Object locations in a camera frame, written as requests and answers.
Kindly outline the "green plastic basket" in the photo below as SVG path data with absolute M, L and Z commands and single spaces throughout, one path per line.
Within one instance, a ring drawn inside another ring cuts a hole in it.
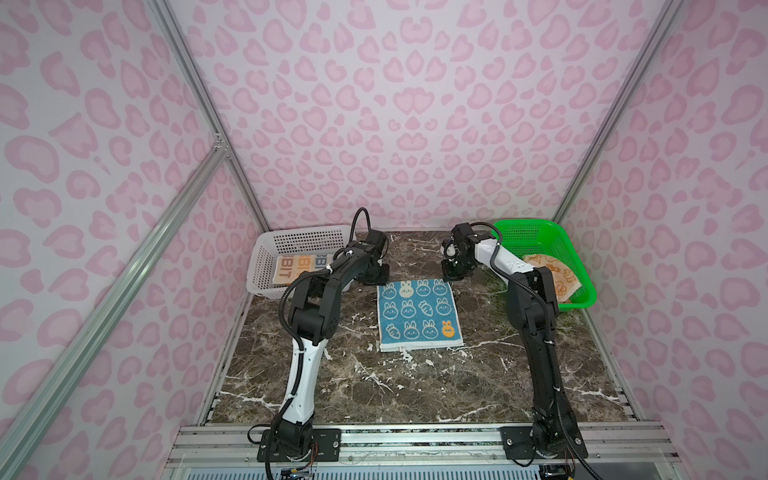
M 517 257 L 535 254 L 552 256 L 575 274 L 581 286 L 566 303 L 560 304 L 561 311 L 587 309 L 595 304 L 597 291 L 568 234 L 560 225 L 544 219 L 507 219 L 499 220 L 494 225 L 502 233 L 503 247 Z

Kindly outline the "white perforated plastic basket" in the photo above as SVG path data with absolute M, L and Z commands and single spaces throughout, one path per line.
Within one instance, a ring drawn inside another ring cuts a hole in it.
M 261 234 L 254 245 L 246 274 L 249 293 L 278 300 L 287 286 L 276 286 L 272 278 L 279 255 L 332 253 L 345 247 L 349 225 L 280 230 Z

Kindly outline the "rabbit print towel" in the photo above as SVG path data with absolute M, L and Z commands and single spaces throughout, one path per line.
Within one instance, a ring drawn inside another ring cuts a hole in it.
M 332 260 L 332 253 L 279 255 L 275 260 L 273 284 L 287 286 L 304 272 L 324 269 Z

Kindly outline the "blue bunny print towel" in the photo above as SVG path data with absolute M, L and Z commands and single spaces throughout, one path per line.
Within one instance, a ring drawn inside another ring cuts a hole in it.
M 441 279 L 379 286 L 377 315 L 382 352 L 464 345 L 453 291 Z

